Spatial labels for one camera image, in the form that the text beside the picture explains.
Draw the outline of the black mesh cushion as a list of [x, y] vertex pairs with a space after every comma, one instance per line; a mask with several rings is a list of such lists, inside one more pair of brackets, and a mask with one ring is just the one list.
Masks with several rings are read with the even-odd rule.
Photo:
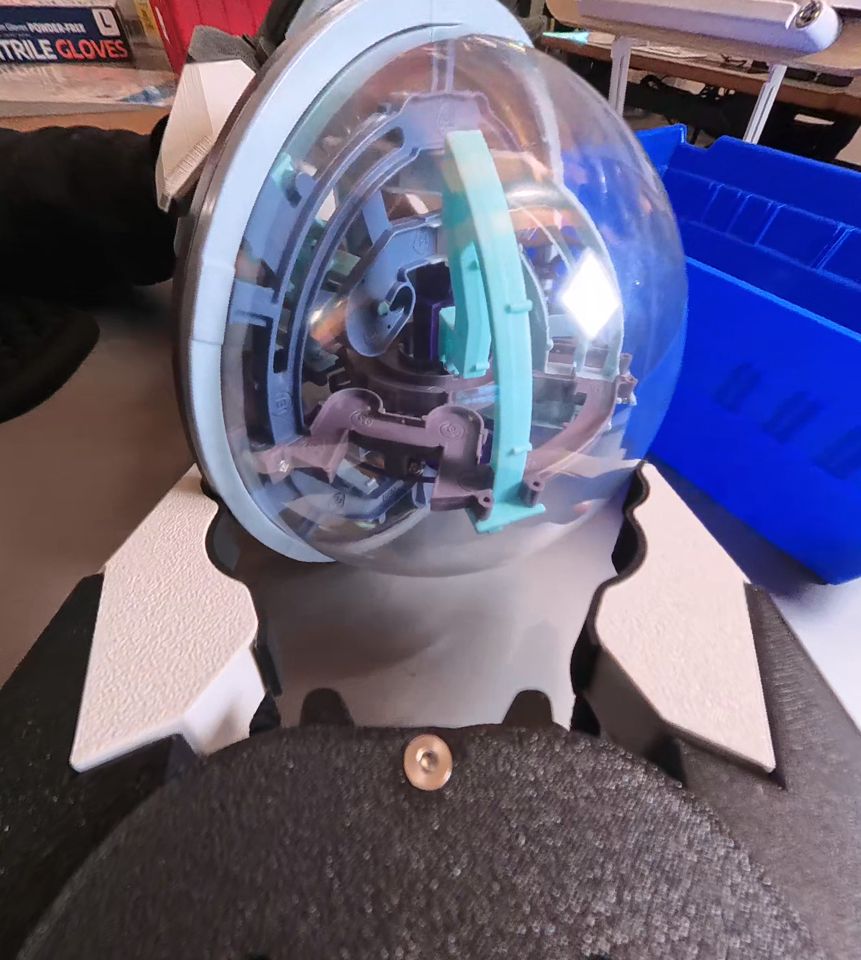
[[96, 319], [76, 306], [0, 293], [0, 425], [59, 391], [99, 337]]

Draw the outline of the white easel stand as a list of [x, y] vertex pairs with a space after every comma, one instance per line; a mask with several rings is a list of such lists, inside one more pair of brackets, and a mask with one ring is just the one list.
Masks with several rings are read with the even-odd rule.
[[[620, 116], [624, 115], [627, 96], [629, 67], [635, 40], [626, 35], [614, 37], [610, 47], [611, 74], [608, 88], [608, 102]], [[785, 63], [772, 63], [768, 75], [757, 96], [750, 114], [742, 140], [758, 144], [767, 125], [777, 94], [786, 76], [788, 66]]]

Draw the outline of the red plastic bin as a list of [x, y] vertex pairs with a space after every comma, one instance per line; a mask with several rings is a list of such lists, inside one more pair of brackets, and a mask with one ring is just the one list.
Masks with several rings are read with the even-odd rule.
[[163, 49], [174, 73], [187, 61], [194, 30], [211, 27], [234, 37], [254, 36], [270, 1], [150, 1]]

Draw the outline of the blue white carton box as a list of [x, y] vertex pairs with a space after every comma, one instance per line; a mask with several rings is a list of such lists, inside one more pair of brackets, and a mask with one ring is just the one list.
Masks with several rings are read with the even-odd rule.
[[114, 2], [0, 1], [0, 66], [124, 65], [134, 60]]

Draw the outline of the plywood easel board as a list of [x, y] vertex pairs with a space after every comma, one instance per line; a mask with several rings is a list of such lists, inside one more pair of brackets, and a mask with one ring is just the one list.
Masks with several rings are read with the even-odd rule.
[[656, 35], [640, 38], [622, 34], [617, 26], [601, 21], [584, 21], [577, 12], [580, 1], [548, 1], [545, 3], [551, 17], [558, 25], [587, 32], [601, 32], [613, 37], [633, 38], [635, 42], [654, 43], [659, 46], [676, 47], [701, 53], [719, 53], [732, 57], [745, 57], [767, 63], [786, 64], [818, 73], [835, 76], [861, 75], [861, 1], [821, 1], [831, 5], [838, 14], [842, 30], [836, 42], [817, 54], [781, 53], [751, 46], [729, 46], [721, 42], [688, 38], [682, 35]]

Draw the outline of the white sheet clip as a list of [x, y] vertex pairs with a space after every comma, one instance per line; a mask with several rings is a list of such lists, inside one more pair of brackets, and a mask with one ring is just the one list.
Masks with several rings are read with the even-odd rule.
[[825, 51], [843, 30], [821, 1], [579, 1], [576, 11], [635, 38], [679, 35], [802, 56]]

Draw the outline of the clear plastic maze ball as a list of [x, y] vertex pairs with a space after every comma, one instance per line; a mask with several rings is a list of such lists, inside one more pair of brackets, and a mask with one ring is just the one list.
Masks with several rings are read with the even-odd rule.
[[184, 422], [263, 547], [410, 576], [590, 522], [679, 376], [639, 138], [500, 2], [271, 2], [178, 227]]

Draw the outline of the blue plastic bin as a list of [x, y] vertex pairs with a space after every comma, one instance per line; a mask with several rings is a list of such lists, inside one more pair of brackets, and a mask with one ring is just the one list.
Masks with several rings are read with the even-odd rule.
[[861, 173], [642, 131], [688, 268], [652, 454], [831, 584], [861, 577]]

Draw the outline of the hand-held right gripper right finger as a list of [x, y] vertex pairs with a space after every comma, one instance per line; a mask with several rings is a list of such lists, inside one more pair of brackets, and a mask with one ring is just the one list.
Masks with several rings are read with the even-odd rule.
[[750, 582], [652, 463], [620, 503], [611, 562], [571, 655], [571, 726], [653, 762], [675, 740], [773, 773]]

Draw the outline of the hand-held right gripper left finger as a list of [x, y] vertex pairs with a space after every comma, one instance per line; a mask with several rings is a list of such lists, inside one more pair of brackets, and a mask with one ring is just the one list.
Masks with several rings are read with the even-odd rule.
[[70, 766], [95, 770], [167, 738], [208, 757], [250, 733], [268, 692], [245, 584], [212, 560], [219, 505], [192, 466], [102, 568]]

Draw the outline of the sleeved paper sheet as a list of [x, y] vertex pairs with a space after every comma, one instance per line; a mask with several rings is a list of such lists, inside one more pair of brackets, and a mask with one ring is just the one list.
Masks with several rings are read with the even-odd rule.
[[1, 103], [139, 104], [161, 106], [173, 98], [170, 71], [114, 66], [0, 67]]

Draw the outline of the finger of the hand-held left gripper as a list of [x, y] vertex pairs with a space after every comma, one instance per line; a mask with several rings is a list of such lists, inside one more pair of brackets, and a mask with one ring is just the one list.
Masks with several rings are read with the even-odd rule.
[[254, 70], [239, 58], [184, 66], [156, 161], [154, 184], [159, 210], [170, 212], [193, 188], [254, 75]]

